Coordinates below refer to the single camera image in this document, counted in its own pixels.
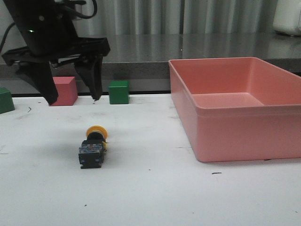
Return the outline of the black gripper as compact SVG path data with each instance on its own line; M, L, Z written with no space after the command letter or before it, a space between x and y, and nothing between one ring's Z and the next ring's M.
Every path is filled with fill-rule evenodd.
M97 14L96 1L92 1L91 15L76 10L76 5L86 3L85 0L4 1L26 46L8 50L2 57L8 66L20 62L16 75L33 86L49 105L57 101L58 92L48 61L59 65L61 58L67 63L70 57L84 59L74 63L75 71L95 101L103 93L102 61L110 52L108 40L81 38L73 25L75 18L91 19Z

